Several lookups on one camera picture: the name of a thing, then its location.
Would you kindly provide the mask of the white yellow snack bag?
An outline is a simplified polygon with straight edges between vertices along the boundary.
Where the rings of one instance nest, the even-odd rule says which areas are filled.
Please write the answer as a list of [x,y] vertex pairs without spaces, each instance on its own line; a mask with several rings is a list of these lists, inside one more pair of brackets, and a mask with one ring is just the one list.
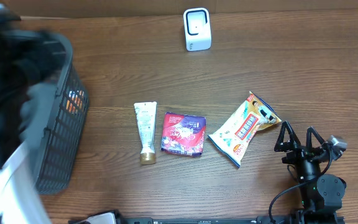
[[249,97],[217,131],[209,135],[209,138],[221,153],[226,155],[236,167],[240,167],[241,160],[256,132],[281,121],[269,104],[250,92]]

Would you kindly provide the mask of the red purple snack packet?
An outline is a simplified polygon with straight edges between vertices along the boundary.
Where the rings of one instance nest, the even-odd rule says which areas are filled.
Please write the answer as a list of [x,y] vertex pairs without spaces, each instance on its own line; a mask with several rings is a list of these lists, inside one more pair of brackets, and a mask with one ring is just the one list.
[[200,156],[203,153],[205,130],[205,117],[166,112],[161,151],[181,156]]

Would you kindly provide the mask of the white gold-capped tube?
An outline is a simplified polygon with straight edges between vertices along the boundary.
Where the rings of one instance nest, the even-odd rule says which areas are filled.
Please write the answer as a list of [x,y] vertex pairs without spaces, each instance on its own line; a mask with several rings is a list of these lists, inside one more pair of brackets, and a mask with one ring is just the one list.
[[134,110],[139,137],[142,144],[140,163],[142,165],[154,164],[156,162],[154,138],[157,102],[134,103]]

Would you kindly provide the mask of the orange white snack packet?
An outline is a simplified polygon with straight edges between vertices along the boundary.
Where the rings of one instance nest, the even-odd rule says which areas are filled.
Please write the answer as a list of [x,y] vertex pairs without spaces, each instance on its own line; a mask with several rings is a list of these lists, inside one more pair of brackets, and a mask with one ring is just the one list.
[[79,110],[83,109],[84,92],[82,90],[77,90],[77,91],[70,90],[68,93],[68,97],[69,99],[67,100],[66,103],[66,109],[71,114],[77,114]]

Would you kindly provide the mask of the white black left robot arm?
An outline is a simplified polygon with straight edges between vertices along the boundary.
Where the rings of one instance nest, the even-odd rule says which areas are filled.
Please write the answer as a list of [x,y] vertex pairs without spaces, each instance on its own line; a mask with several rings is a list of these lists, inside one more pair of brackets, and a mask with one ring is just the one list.
[[59,35],[16,20],[0,4],[0,223],[50,223],[33,175],[68,54]]

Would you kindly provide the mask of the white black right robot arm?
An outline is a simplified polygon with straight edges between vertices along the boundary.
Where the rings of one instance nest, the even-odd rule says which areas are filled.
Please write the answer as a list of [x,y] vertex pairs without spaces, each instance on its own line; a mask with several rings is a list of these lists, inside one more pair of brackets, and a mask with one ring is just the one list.
[[[342,198],[346,191],[346,181],[329,174],[333,161],[346,151],[347,142],[338,136],[323,139],[314,127],[306,131],[306,144],[302,145],[288,121],[282,123],[275,152],[284,152],[282,163],[296,181],[271,201],[268,208],[269,223],[344,223],[337,216],[342,208]],[[274,203],[283,195],[298,189],[302,208],[294,209],[285,216],[274,216]]]

